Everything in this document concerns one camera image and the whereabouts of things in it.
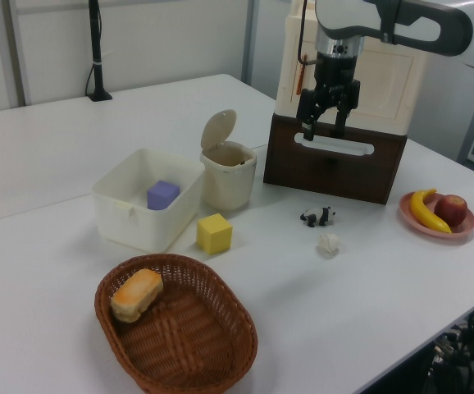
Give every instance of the black stand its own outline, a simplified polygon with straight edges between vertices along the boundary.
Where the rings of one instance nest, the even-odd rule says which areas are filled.
[[[91,48],[93,50],[93,73],[95,91],[88,94],[92,101],[111,100],[112,96],[104,90],[103,61],[100,51],[100,23],[98,20],[98,0],[89,0],[89,23],[91,27]]]

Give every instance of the white plastic bin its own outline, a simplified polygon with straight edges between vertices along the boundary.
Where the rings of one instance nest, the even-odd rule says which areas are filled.
[[[195,216],[203,191],[204,164],[178,155],[139,149],[92,187],[98,232],[124,245],[159,253]],[[162,180],[180,187],[166,208],[147,207],[146,191]]]

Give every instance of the bread roll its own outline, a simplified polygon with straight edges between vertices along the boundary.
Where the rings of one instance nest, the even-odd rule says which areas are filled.
[[[137,271],[113,295],[113,315],[122,322],[133,323],[161,290],[162,279],[158,273],[146,268]]]

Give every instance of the box handle slot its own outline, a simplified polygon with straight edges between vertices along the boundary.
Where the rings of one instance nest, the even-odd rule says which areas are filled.
[[[372,144],[339,140],[337,138],[323,137],[321,135],[315,135],[313,137],[313,141],[308,141],[303,138],[303,133],[297,133],[294,136],[294,141],[307,148],[350,154],[352,156],[364,156],[366,154],[372,154],[375,150],[374,145]]]
[[[116,199],[113,201],[113,208],[120,214],[123,218],[129,218],[133,215],[134,209],[133,205],[130,203],[126,203],[125,201],[120,201]]]

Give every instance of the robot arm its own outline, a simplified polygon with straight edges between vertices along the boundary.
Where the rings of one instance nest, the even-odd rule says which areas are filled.
[[[312,140],[320,115],[337,107],[335,136],[358,105],[353,78],[363,37],[455,57],[474,67],[474,0],[316,0],[316,88],[301,93],[297,118]]]

